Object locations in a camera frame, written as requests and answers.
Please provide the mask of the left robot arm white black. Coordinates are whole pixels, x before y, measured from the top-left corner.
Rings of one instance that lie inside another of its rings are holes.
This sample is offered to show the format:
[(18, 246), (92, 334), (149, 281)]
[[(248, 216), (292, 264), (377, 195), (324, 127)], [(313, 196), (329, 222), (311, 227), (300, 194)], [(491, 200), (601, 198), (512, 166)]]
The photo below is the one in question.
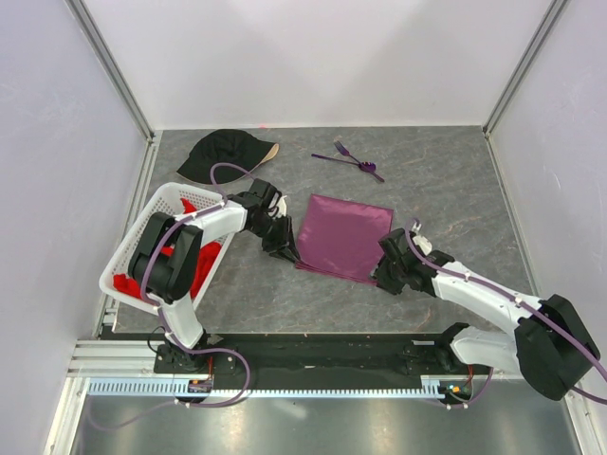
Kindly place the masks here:
[(191, 299), (199, 251), (242, 231), (260, 238), (269, 256), (293, 264), (300, 260), (285, 197), (261, 179), (205, 209), (180, 216), (152, 214), (130, 259), (127, 275), (138, 283), (141, 299), (157, 309), (166, 337), (178, 346), (175, 362), (188, 373), (200, 372), (209, 358), (207, 348), (198, 344), (205, 330)]

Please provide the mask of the purple cloth napkin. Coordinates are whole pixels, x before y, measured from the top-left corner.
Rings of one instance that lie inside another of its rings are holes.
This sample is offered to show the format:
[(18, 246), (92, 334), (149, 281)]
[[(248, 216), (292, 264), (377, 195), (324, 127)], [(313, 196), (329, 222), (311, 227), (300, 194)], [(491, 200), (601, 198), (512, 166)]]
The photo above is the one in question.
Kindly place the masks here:
[(309, 198), (300, 226), (296, 267), (372, 284), (382, 257), (378, 241), (391, 231), (394, 211), (319, 194)]

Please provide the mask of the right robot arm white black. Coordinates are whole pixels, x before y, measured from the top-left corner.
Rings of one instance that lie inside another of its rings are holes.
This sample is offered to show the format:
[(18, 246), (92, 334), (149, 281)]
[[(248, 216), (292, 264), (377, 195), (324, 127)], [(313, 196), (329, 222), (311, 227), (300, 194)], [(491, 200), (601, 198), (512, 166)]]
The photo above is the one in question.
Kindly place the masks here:
[(409, 287), (450, 301), (496, 328), (454, 323), (434, 349), (441, 371), (480, 365), (519, 374), (553, 401), (578, 391), (591, 370), (606, 374), (598, 346), (568, 299), (557, 294), (541, 299), (491, 281), (433, 248), (419, 227), (398, 228), (379, 240), (382, 256), (373, 273), (377, 286), (392, 295)]

